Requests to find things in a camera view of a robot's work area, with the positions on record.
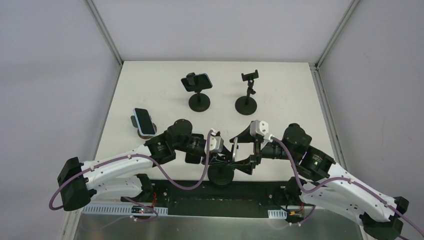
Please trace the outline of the black phone stand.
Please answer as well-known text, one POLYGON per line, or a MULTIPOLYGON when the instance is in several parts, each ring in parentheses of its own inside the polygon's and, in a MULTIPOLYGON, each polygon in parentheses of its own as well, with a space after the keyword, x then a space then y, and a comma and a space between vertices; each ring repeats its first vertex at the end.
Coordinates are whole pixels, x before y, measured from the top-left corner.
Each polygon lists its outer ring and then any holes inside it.
POLYGON ((234 175, 234 169, 225 164, 211 165, 207 170, 209 181, 220 187, 231 184, 234 179, 234 175))
POLYGON ((201 93, 201 91, 195 92, 188 100, 188 105, 191 110, 195 112, 204 112, 210 107, 210 98, 201 93))
POLYGON ((259 77, 259 72, 256 69, 252 73, 241 74, 243 82, 247 82, 246 95, 239 97, 235 102, 235 109, 239 114, 244 116, 252 115, 257 110, 257 102, 251 95, 255 95, 256 91, 253 89, 255 79, 259 77))

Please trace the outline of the black phone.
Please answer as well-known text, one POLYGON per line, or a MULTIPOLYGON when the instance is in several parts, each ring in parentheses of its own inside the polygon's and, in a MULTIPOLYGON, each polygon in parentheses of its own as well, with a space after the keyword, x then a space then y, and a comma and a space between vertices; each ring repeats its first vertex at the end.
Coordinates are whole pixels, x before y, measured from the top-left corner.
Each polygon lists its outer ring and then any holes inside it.
POLYGON ((202 154, 193 154, 193 153, 186 153, 184 161, 188 164, 200 164, 202 161, 203 155, 202 154))

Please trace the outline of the blue-cased phone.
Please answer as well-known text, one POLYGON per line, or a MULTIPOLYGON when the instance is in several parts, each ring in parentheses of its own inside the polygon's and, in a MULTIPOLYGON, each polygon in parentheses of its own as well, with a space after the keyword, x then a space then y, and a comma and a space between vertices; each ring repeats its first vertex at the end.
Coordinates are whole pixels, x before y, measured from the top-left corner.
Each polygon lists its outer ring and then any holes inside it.
POLYGON ((200 92, 213 87, 212 82, 206 73, 189 73, 186 77, 181 79, 181 83, 187 92, 200 92))

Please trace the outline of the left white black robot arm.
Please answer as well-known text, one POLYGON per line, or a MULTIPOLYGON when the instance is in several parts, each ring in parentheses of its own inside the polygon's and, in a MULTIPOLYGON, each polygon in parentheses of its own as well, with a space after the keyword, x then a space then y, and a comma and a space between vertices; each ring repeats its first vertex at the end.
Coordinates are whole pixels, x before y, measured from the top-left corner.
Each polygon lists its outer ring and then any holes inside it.
POLYGON ((233 160, 218 131, 211 129, 206 136, 193 133, 190 121, 178 119, 162 134, 116 156, 84 162, 78 157, 68 159, 57 177, 58 190, 51 197, 49 208, 70 212, 94 199, 125 197, 147 202, 152 198, 153 188, 148 176, 139 171, 157 167, 163 172, 162 165, 175 160, 177 151, 185 153, 186 163, 204 165, 198 183, 180 186, 183 190, 197 188, 209 166, 233 160))

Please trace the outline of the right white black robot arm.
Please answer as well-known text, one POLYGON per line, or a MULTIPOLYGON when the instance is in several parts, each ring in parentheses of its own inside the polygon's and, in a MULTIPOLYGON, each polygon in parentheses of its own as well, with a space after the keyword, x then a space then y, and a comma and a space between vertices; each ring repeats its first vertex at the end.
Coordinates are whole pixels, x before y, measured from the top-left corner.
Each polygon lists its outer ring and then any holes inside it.
POLYGON ((259 120, 230 139, 235 145, 253 144, 253 163, 260 159, 290 162, 294 176, 283 192, 288 204, 302 202, 339 214, 376 240, 401 237, 409 201, 365 184, 311 142, 312 137, 297 123, 289 124, 279 140, 270 133, 268 123, 259 120))

